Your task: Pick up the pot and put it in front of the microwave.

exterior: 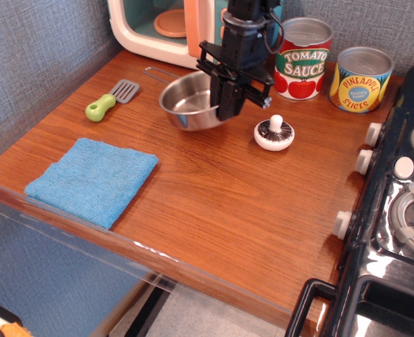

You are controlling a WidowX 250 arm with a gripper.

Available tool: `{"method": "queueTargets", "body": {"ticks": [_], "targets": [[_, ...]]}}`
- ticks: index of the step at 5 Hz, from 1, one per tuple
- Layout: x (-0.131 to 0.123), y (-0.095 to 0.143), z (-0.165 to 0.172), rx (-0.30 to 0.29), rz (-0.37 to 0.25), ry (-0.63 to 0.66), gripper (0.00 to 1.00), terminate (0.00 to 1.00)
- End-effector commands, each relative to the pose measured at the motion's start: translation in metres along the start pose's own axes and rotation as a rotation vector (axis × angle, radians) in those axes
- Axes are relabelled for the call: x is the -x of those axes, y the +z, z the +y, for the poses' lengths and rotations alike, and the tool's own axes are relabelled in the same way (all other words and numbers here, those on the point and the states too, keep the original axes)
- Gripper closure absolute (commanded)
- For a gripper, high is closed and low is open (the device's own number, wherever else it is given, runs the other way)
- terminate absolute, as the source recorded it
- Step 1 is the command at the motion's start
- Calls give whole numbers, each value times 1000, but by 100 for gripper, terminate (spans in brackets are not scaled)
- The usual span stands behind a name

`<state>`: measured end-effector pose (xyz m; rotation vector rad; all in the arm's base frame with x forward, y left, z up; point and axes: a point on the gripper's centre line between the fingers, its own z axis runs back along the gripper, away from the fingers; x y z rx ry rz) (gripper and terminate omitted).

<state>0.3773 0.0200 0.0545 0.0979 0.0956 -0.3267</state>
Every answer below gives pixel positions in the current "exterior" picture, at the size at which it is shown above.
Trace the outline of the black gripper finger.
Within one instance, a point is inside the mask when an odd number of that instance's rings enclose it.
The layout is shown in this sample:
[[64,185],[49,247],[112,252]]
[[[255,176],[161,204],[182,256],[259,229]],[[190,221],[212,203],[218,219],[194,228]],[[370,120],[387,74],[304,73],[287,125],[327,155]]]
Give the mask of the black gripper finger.
[[227,121],[240,114],[245,99],[242,86],[233,81],[221,81],[217,102],[218,119],[220,121]]
[[223,80],[217,72],[211,72],[210,99],[211,105],[219,105],[222,97]]

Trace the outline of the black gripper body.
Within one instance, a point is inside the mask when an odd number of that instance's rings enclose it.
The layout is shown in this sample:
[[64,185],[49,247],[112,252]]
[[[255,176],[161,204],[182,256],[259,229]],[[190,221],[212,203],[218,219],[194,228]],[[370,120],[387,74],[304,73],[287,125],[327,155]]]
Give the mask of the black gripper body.
[[223,81],[243,87],[246,100],[266,108],[271,98],[273,78],[264,64],[272,52],[274,1],[229,1],[222,15],[222,41],[202,41],[197,67],[211,76],[217,72]]

